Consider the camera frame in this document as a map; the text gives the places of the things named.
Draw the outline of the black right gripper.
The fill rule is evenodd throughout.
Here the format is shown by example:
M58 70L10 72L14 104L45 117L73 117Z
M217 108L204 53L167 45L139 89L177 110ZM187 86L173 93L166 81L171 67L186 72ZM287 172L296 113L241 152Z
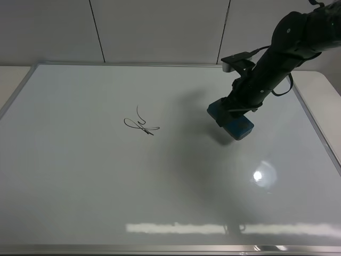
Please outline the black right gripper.
M262 49L250 53L254 56ZM253 68L237 72L240 77L232 83L232 91L216 105L216 123L224 127L230 114L243 115L259 108L264 99L296 68L296 57L265 48L265 53Z

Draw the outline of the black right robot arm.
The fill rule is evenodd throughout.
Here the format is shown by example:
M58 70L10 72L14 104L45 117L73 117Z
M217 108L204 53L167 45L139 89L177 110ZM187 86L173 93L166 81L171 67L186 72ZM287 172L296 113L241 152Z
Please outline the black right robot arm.
M232 91L218 101L216 122L222 127L256 111L264 99L291 72L322 52L340 46L340 1L319 4L310 13L290 12L276 26L271 44L264 46L261 58L253 63L252 56L260 50L241 52L222 59L223 70L240 74L232 83Z

